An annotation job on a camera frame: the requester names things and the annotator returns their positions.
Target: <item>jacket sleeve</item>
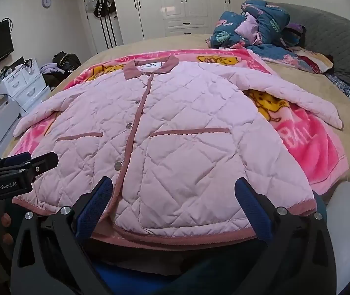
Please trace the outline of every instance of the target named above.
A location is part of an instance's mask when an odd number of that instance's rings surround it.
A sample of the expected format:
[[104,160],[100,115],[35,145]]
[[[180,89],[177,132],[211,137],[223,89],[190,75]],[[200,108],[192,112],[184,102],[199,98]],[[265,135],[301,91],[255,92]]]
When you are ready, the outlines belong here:
[[200,63],[199,66],[206,71],[225,78],[235,84],[241,91],[255,89],[267,92],[278,99],[297,104],[337,129],[343,127],[339,113],[332,103],[306,92],[299,86],[283,80],[279,76],[249,68],[235,68],[220,64]]
[[75,85],[40,103],[29,115],[21,119],[14,130],[14,137],[24,133],[30,126],[46,119],[53,112],[63,112],[66,110],[79,95],[86,91],[89,85],[91,86],[91,83]]

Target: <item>black bag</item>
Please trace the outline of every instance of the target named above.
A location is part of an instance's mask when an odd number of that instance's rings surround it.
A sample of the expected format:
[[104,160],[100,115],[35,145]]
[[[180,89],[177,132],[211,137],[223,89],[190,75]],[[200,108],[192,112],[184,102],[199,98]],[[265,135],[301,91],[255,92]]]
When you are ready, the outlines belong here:
[[57,67],[64,71],[74,71],[76,68],[81,66],[81,62],[76,54],[67,54],[61,51],[53,58],[53,63],[57,63]]
[[106,0],[97,0],[96,10],[94,11],[96,17],[106,17],[109,15]]
[[109,14],[116,13],[115,0],[105,0],[106,6],[108,7]]

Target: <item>white wardrobe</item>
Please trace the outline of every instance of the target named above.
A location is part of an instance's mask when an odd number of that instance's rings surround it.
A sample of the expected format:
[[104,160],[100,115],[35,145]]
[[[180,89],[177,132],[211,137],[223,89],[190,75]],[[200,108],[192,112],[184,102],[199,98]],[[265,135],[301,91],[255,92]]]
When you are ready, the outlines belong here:
[[115,0],[124,44],[173,35],[208,34],[224,11],[245,0]]

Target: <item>pink trim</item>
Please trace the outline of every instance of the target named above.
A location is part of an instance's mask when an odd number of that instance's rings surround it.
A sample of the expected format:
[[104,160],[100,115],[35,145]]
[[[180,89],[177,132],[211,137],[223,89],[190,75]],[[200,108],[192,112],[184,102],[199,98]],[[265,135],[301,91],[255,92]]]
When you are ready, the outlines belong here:
[[58,138],[56,140],[57,141],[65,141],[65,140],[77,140],[79,138],[84,138],[86,136],[94,136],[97,138],[101,138],[103,137],[103,132],[91,132],[91,133],[82,133],[82,134],[78,134],[78,135],[73,135],[73,136],[64,136],[63,138]]
[[18,198],[16,198],[16,197],[14,197],[14,198],[12,199],[12,203],[13,203],[13,204],[17,204],[17,205],[19,205],[19,206],[22,206],[22,207],[28,209],[29,211],[32,211],[32,212],[34,212],[34,213],[36,213],[36,214],[38,214],[38,215],[46,216],[46,215],[55,214],[55,213],[53,213],[53,212],[46,211],[46,210],[43,210],[43,209],[41,209],[41,208],[39,208],[39,207],[33,206],[33,205],[29,204],[28,202],[26,202],[26,201],[24,201],[24,200],[21,200],[21,199],[18,199]]
[[150,236],[138,233],[131,233],[123,230],[117,225],[113,225],[115,231],[122,236],[126,237],[129,241],[141,241],[144,243],[152,244],[165,244],[165,245],[202,245],[202,244],[218,244],[227,243],[231,241],[240,241],[246,238],[255,236],[252,227],[243,228],[235,232],[226,232],[214,235],[201,235],[201,236],[187,236],[187,237],[161,237]]
[[[140,249],[154,249],[158,251],[189,251],[193,249],[207,249],[211,248],[212,246],[218,247],[218,246],[227,246],[227,245],[233,245],[239,243],[238,240],[231,241],[231,242],[225,242],[225,243],[216,243],[215,245],[212,244],[201,244],[201,245],[165,245],[165,244],[150,244],[150,243],[141,243],[139,241],[128,241],[127,239],[124,239],[123,237],[117,237],[117,236],[105,236],[100,233],[93,232],[92,238],[97,239],[101,242],[118,245],[118,246],[125,246],[125,247],[133,247],[133,248],[140,248]],[[248,241],[250,239],[255,238],[255,236],[250,236],[247,238],[244,238],[242,242]]]
[[317,202],[315,199],[308,199],[288,208],[293,215],[309,215],[317,209]]
[[99,222],[103,221],[104,218],[109,216],[109,213],[112,211],[112,209],[116,205],[117,200],[119,198],[119,195],[121,193],[121,190],[123,188],[124,177],[126,176],[128,164],[130,164],[130,160],[131,160],[131,153],[133,151],[135,134],[137,133],[139,122],[141,121],[143,107],[145,106],[146,99],[147,99],[147,97],[151,91],[151,88],[152,88],[153,77],[154,77],[154,73],[152,73],[148,79],[146,91],[143,94],[142,99],[141,99],[141,103],[139,104],[137,112],[135,113],[134,123],[132,124],[130,134],[127,138],[126,148],[124,150],[123,166],[122,166],[122,169],[120,170],[119,177],[116,181],[111,200],[109,201],[109,204],[108,204],[107,208],[105,209],[105,211],[103,212]]
[[[308,215],[317,208],[317,203],[314,199],[308,199],[300,202],[288,208],[291,214],[294,215]],[[202,235],[202,236],[187,236],[187,237],[162,237],[151,236],[146,234],[138,234],[126,231],[116,224],[113,224],[113,229],[127,238],[129,241],[144,242],[152,244],[165,244],[165,245],[201,245],[201,244],[220,244],[234,241],[244,241],[255,236],[252,227],[243,228],[234,232],[226,232],[214,235]]]
[[231,133],[229,129],[223,129],[221,127],[211,127],[207,129],[191,129],[191,130],[168,130],[168,131],[160,131],[160,132],[154,132],[151,134],[150,138],[153,138],[158,135],[170,135],[170,134],[176,134],[176,135],[190,135],[190,134],[202,134],[202,133]]

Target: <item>hanging bag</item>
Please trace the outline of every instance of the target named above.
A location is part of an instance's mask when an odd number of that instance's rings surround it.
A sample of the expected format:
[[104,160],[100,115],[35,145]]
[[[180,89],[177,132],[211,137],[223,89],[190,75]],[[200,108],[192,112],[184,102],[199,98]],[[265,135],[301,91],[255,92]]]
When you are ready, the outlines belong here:
[[116,6],[115,6],[115,0],[105,0],[105,3],[108,6],[108,12],[109,14],[116,13]]
[[87,2],[85,3],[86,13],[94,13],[94,11],[96,10],[96,6],[97,6],[96,0],[87,0]]
[[109,15],[107,4],[104,0],[97,0],[96,10],[94,11],[96,17],[106,17]]

